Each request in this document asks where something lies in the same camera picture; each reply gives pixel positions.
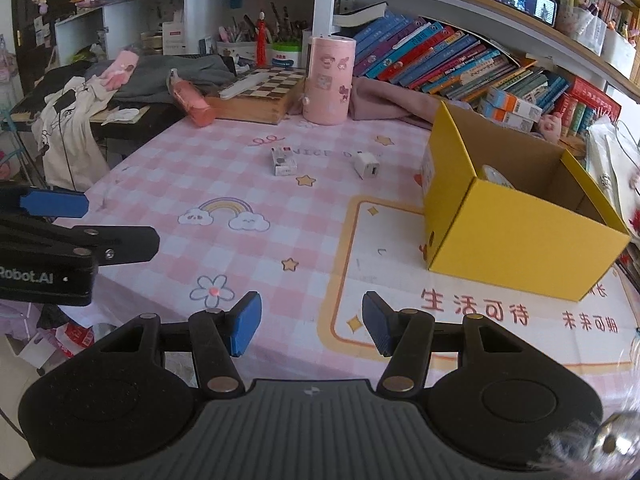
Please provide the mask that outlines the yellow tape roll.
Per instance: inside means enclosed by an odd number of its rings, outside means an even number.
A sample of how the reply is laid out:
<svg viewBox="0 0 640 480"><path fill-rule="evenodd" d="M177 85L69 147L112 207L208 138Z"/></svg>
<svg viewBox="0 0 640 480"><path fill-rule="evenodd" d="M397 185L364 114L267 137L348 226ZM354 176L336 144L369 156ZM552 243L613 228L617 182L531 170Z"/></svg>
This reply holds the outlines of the yellow tape roll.
<svg viewBox="0 0 640 480"><path fill-rule="evenodd" d="M496 168L484 165L480 173L485 181L514 190L513 184Z"/></svg>

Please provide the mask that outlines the pink glove on cloth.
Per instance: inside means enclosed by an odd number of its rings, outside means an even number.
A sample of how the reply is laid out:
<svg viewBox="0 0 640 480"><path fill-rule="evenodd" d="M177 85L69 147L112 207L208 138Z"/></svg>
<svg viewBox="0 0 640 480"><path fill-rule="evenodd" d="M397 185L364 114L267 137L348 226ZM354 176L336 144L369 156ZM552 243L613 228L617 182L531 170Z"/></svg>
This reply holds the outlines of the pink glove on cloth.
<svg viewBox="0 0 640 480"><path fill-rule="evenodd" d="M107 91L117 91L126 84L139 61L139 55L131 50L121 50L113 63L99 76L100 83Z"/></svg>

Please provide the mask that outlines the pink checkered tablecloth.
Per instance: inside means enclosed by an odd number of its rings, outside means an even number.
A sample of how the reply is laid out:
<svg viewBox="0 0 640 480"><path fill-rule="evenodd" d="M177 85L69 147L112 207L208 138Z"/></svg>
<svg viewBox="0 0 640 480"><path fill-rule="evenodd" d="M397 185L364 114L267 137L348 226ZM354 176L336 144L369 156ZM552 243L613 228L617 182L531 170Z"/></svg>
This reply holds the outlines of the pink checkered tablecloth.
<svg viewBox="0 0 640 480"><path fill-rule="evenodd" d="M152 226L157 255L104 266L92 303L66 314L85 327L145 312L181 322L254 290L262 322L239 364L244 377L376 379L384 363L361 316L373 290L439 322L484 315L582 376L604 402L623 400L639 303L620 271L567 302L427 270L419 178L427 137L397 120L178 122L87 194L86 223ZM273 174L278 146L292 148L296 176ZM357 152L378 159L376 178L358 176Z"/></svg>

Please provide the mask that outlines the yellow cardboard box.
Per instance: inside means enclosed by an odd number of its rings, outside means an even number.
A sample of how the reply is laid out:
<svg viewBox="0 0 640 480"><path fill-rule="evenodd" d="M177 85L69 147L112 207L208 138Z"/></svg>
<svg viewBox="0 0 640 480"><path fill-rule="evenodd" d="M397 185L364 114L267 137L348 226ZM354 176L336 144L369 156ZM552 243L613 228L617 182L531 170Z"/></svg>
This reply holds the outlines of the yellow cardboard box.
<svg viewBox="0 0 640 480"><path fill-rule="evenodd" d="M485 181L500 171L514 190ZM579 301L629 244L625 223L569 151L440 104L422 160L428 270Z"/></svg>

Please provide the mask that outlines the pink water bottle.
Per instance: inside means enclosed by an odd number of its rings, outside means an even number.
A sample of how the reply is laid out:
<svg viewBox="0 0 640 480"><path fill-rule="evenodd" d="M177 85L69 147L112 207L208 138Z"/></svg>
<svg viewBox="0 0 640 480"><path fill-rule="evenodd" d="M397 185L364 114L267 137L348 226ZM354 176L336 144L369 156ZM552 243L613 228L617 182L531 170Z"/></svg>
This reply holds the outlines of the pink water bottle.
<svg viewBox="0 0 640 480"><path fill-rule="evenodd" d="M215 120L215 111L201 91L192 82L183 79L173 68L167 77L170 95L198 127L209 126Z"/></svg>

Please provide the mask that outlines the small white charger cube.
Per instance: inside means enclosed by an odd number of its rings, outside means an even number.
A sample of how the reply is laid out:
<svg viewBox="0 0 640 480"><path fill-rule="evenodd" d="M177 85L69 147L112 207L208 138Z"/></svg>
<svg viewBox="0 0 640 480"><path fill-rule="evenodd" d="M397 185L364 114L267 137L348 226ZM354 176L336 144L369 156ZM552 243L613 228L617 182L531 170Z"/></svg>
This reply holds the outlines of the small white charger cube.
<svg viewBox="0 0 640 480"><path fill-rule="evenodd" d="M373 179L380 174L380 162L370 152L357 152L352 163L362 180Z"/></svg>

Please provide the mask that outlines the wooden chessboard box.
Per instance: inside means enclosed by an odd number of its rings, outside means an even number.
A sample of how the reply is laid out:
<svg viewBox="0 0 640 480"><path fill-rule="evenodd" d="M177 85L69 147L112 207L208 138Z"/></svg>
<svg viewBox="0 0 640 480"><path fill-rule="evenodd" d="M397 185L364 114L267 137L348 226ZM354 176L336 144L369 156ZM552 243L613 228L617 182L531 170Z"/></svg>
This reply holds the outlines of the wooden chessboard box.
<svg viewBox="0 0 640 480"><path fill-rule="evenodd" d="M277 125L300 102L305 78L299 68L260 68L210 92L205 101L219 119Z"/></svg>

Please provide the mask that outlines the orange white box lower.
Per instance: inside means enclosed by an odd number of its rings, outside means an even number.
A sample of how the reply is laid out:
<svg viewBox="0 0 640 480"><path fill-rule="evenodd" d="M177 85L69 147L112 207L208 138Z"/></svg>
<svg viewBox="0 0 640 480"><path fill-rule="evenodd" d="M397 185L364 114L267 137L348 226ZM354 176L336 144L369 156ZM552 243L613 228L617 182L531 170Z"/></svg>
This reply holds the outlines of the orange white box lower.
<svg viewBox="0 0 640 480"><path fill-rule="evenodd" d="M534 122L530 119L515 115L512 112L506 110L500 110L500 108L494 107L486 100L480 101L478 112L485 118L496 122L497 124L504 125L521 132L529 133L532 131Z"/></svg>

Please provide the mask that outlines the orange white box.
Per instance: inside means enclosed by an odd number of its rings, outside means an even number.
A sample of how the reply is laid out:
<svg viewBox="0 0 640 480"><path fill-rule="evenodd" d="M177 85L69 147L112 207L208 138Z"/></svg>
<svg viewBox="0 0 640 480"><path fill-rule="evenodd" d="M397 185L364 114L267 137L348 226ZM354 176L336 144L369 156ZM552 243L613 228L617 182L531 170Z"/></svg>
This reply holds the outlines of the orange white box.
<svg viewBox="0 0 640 480"><path fill-rule="evenodd" d="M515 115L512 112L506 110L500 110L500 108L494 107L486 100L480 101L478 112L485 118L496 122L497 124L504 125L521 132L529 133L532 131L534 122L530 119Z"/></svg>
<svg viewBox="0 0 640 480"><path fill-rule="evenodd" d="M520 99L514 94L497 88L491 88L486 94L486 101L493 107L518 115L533 122L539 122L542 109L534 103Z"/></svg>

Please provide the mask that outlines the orange white box upper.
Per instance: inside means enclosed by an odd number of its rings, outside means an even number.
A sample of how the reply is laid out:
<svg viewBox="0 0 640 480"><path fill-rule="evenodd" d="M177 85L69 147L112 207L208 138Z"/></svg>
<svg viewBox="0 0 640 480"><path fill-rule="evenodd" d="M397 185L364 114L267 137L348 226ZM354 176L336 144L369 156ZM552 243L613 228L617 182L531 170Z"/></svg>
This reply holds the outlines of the orange white box upper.
<svg viewBox="0 0 640 480"><path fill-rule="evenodd" d="M493 107L518 115L533 122L539 122L542 109L534 103L520 99L514 94L497 88L491 88L486 94L486 101Z"/></svg>

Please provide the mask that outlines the pink cylindrical container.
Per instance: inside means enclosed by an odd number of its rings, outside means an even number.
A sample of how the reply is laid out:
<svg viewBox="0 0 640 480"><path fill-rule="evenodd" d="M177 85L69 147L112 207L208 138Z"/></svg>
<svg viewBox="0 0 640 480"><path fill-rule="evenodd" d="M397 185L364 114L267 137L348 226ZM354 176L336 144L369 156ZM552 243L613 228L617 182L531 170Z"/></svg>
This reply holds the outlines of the pink cylindrical container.
<svg viewBox="0 0 640 480"><path fill-rule="evenodd" d="M348 115L356 41L341 36L311 39L303 116L317 125L334 126Z"/></svg>

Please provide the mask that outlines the pink pig figurine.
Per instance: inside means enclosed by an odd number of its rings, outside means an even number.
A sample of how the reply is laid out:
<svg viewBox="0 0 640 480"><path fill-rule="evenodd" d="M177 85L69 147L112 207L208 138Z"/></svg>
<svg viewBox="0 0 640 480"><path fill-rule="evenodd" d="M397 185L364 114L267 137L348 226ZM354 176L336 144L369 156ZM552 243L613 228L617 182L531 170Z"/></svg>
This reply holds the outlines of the pink pig figurine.
<svg viewBox="0 0 640 480"><path fill-rule="evenodd" d="M541 116L536 128L544 140L557 144L562 134L562 119L557 114Z"/></svg>

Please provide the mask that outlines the red thick dictionary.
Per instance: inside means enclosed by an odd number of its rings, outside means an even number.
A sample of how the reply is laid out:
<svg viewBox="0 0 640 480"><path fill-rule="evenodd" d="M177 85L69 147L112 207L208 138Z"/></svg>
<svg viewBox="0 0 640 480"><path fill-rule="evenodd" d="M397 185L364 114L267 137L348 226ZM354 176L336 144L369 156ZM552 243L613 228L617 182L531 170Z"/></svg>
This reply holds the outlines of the red thick dictionary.
<svg viewBox="0 0 640 480"><path fill-rule="evenodd" d="M620 111L622 110L620 104L602 90L590 84L590 82L585 81L585 79L577 76L570 78L568 94L577 101L593 108L600 115L608 116L611 122L616 122L620 118Z"/></svg>

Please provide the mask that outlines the white pen holder box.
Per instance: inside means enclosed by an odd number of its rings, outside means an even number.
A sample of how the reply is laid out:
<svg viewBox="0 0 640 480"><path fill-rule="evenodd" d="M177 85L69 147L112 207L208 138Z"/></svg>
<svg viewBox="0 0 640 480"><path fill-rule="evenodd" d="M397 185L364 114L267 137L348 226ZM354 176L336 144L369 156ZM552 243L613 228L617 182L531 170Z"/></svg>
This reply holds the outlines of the white pen holder box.
<svg viewBox="0 0 640 480"><path fill-rule="evenodd" d="M636 48L618 32L608 28L605 31L601 58L629 79L636 59Z"/></svg>

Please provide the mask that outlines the smartphone on shelf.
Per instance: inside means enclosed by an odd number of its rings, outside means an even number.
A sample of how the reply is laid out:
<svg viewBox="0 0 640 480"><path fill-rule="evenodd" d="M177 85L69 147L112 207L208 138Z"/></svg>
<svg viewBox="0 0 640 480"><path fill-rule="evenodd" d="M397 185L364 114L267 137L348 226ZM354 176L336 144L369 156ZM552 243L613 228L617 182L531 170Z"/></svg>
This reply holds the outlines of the smartphone on shelf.
<svg viewBox="0 0 640 480"><path fill-rule="evenodd" d="M525 13L536 20L553 26L555 23L556 3L553 0L496 0Z"/></svg>

